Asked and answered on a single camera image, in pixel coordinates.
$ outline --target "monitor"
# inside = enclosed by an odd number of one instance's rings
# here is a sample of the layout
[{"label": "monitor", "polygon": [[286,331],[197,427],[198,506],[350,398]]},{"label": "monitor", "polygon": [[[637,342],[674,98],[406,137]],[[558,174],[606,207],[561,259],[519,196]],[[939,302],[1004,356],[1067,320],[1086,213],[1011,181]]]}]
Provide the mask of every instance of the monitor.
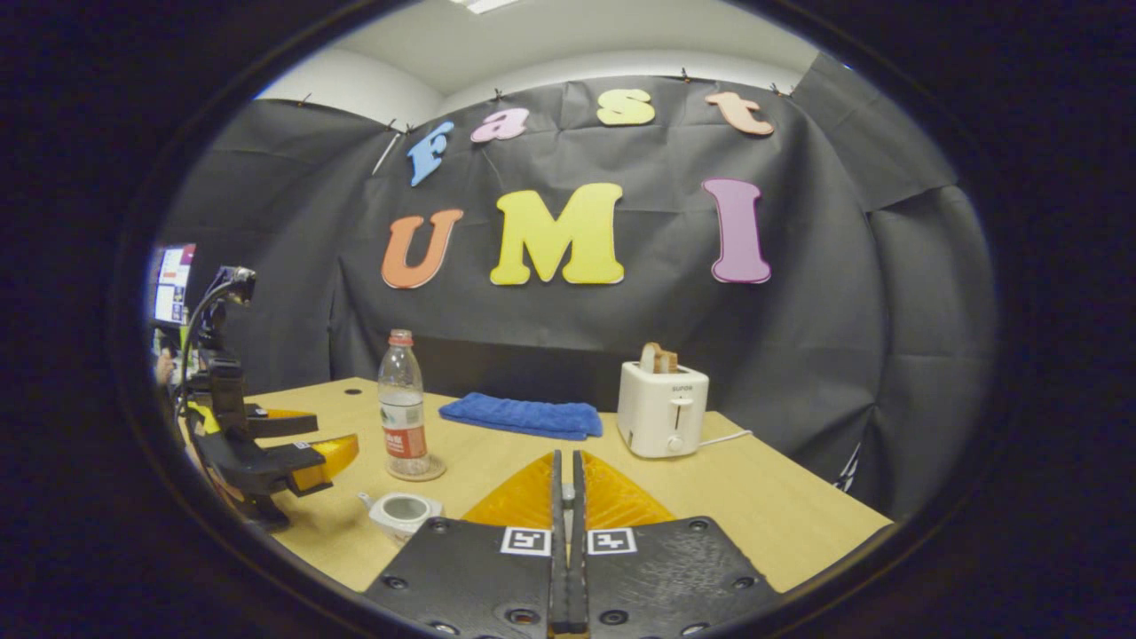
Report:
[{"label": "monitor", "polygon": [[175,326],[189,324],[192,308],[186,305],[185,288],[195,250],[197,244],[170,244],[158,249],[154,256],[153,305],[150,308],[154,322]]}]

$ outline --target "blue towel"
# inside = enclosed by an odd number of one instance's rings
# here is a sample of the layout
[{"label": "blue towel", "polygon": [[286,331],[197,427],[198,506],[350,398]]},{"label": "blue towel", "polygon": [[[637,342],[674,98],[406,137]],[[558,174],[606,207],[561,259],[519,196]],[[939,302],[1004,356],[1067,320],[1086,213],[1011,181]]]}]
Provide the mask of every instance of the blue towel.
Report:
[{"label": "blue towel", "polygon": [[471,392],[437,412],[454,422],[515,433],[576,441],[603,434],[600,414],[588,404],[518,401]]}]

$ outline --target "coaster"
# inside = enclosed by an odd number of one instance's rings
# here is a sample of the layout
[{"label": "coaster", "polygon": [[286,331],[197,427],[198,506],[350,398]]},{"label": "coaster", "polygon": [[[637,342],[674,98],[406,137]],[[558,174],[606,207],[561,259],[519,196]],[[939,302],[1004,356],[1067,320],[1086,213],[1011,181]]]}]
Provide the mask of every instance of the coaster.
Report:
[{"label": "coaster", "polygon": [[432,479],[442,476],[442,473],[445,472],[445,463],[438,459],[437,457],[431,455],[429,453],[426,454],[426,457],[429,459],[429,467],[426,470],[425,473],[419,473],[417,475],[407,475],[400,473],[391,467],[390,457],[386,458],[386,472],[391,473],[396,479],[403,481],[429,481]]}]

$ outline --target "plastic water bottle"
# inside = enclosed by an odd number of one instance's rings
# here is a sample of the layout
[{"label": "plastic water bottle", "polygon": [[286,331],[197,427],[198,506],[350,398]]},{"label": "plastic water bottle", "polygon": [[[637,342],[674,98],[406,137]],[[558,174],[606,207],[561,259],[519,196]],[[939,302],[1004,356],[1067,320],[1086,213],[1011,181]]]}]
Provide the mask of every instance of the plastic water bottle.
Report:
[{"label": "plastic water bottle", "polygon": [[386,440],[387,468],[395,475],[423,475],[431,470],[423,420],[423,374],[410,349],[410,331],[395,329],[378,368],[378,403]]}]

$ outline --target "ceiling light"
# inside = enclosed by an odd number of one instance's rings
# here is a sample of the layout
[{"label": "ceiling light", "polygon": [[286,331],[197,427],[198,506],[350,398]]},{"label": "ceiling light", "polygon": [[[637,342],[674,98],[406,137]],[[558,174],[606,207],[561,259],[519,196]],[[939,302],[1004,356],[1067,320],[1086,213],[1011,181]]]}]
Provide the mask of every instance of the ceiling light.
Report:
[{"label": "ceiling light", "polygon": [[475,14],[484,14],[485,11],[492,11],[499,7],[504,7],[506,5],[512,5],[518,0],[451,0],[457,2],[462,7],[469,9]]}]

